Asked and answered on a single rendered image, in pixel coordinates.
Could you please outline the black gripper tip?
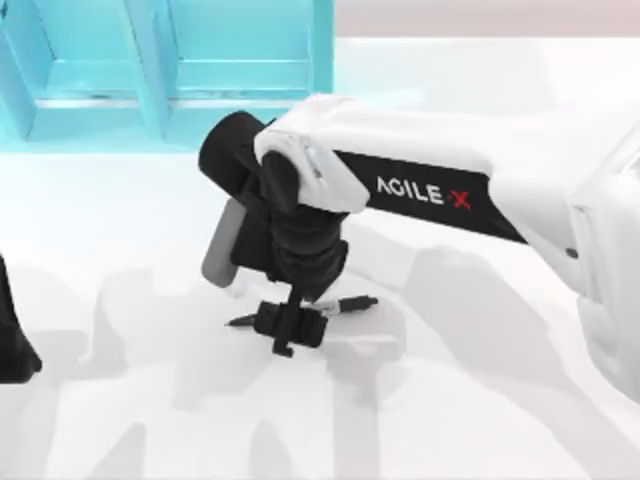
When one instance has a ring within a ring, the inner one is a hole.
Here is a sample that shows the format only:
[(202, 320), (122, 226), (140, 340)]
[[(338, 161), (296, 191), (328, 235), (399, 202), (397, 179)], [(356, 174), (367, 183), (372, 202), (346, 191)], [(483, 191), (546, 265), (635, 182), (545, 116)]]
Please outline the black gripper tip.
[(26, 384), (42, 367), (18, 320), (6, 263), (0, 254), (0, 384)]

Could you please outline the black pen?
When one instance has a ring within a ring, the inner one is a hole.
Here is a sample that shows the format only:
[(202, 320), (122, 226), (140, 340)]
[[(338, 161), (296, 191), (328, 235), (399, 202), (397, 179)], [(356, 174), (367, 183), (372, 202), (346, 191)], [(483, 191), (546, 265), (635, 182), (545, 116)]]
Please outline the black pen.
[[(307, 304), (308, 308), (318, 311), (321, 314), (335, 316), (343, 313), (364, 311), (378, 304), (378, 299), (369, 295), (345, 297), (336, 300), (329, 300), (315, 304)], [(234, 318), (226, 323), (231, 327), (250, 327), (253, 325), (255, 314), (249, 314)]]

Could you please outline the light blue rack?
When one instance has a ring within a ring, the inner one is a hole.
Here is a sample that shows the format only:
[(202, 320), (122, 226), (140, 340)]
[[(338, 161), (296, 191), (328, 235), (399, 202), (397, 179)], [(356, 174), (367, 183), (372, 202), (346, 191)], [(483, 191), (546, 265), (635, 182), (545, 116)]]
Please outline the light blue rack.
[(196, 148), (334, 84), (336, 0), (0, 0), (0, 152)]

